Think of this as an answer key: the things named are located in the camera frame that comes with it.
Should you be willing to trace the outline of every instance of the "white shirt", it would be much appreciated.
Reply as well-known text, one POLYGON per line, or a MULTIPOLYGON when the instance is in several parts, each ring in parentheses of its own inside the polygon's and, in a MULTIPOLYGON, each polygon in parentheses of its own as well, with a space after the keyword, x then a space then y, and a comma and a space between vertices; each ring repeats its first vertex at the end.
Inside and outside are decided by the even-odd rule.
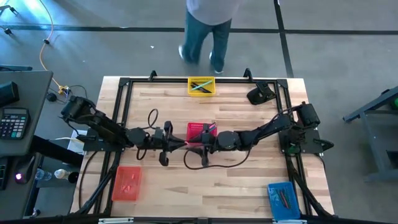
POLYGON ((222 24, 238 11, 243 0, 187 0, 188 12, 207 25, 222 24))

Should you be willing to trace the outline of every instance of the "blue jeans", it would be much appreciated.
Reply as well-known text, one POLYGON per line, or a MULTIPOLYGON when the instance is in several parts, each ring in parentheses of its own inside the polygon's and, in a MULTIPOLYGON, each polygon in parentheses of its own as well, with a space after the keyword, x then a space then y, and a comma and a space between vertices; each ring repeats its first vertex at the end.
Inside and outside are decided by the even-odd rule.
POLYGON ((210 26, 198 21, 187 11, 185 43, 182 50, 184 60, 188 63, 198 64, 203 41, 209 32, 212 32, 214 43, 210 63, 217 72, 221 72, 224 67, 230 28, 231 20, 210 26))

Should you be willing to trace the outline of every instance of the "wooden tabletop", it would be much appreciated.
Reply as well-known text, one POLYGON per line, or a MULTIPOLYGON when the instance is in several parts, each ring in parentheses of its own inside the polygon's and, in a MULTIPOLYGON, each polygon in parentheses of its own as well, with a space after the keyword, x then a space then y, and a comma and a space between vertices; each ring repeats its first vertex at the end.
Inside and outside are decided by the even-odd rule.
MULTIPOLYGON (((97 108, 108 117, 113 113, 119 78, 104 77, 99 93, 97 108)), ((287 80, 292 106, 299 105, 302 101, 308 102, 304 80, 287 80)), ((135 83, 126 127, 147 126, 149 112, 157 108, 159 118, 156 126, 162 128, 165 121, 171 121, 174 135, 179 138, 185 138, 188 122, 216 122, 218 132, 251 130, 268 122, 277 112, 275 100, 251 105, 246 94, 253 88, 255 84, 217 83, 216 96, 194 98, 187 95, 186 83, 135 83)), ((121 108, 124 107, 125 96, 126 88, 121 108)), ((275 134, 253 147, 248 160, 238 167, 188 170, 183 164, 185 150, 169 154, 169 166, 162 167, 158 162, 159 151, 148 151, 144 160, 137 161, 136 150, 126 149, 120 165, 142 167, 140 194, 136 202, 114 202, 112 216, 272 218, 267 185, 288 181, 285 159, 279 150, 279 140, 275 134)), ((81 172, 90 155, 85 156, 81 172)), ((246 152, 220 152, 210 155, 209 160, 210 164, 231 165, 243 160, 245 155, 246 152)), ((333 213, 322 162, 314 155, 302 156, 309 189, 323 207, 333 213)), ((104 152, 97 153, 88 165, 82 187, 83 203, 98 185, 103 157, 104 152)), ((200 157, 188 154, 187 163, 191 167, 198 167, 200 157)), ((71 212, 78 210, 79 183, 80 178, 71 212)), ((301 191, 298 190, 297 193, 304 213, 301 191)), ((104 208, 107 196, 108 187, 105 188, 101 208, 104 208)))

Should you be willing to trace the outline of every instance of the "bottle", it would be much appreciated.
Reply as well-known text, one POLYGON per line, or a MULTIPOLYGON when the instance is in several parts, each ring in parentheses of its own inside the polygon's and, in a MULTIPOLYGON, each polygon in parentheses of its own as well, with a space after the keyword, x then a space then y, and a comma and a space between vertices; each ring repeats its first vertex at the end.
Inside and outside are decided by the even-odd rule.
POLYGON ((64 169, 59 169, 54 172, 54 176, 58 179, 68 179, 70 173, 64 169))
POLYGON ((36 176, 35 176, 36 180, 50 180, 51 177, 52 177, 52 174, 50 172, 44 171, 40 168, 37 168, 37 172, 36 172, 36 176))

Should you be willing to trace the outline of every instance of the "blue tray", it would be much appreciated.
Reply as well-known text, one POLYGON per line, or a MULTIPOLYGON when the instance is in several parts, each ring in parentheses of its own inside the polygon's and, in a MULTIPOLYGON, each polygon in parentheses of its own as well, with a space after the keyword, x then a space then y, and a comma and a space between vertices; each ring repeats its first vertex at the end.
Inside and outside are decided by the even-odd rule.
POLYGON ((271 204, 271 212, 275 220, 292 220, 300 218, 300 209, 297 205, 297 199, 294 194, 291 182, 281 182, 268 185, 269 203, 271 204), (284 206, 280 191, 284 190, 284 195, 289 208, 284 206))

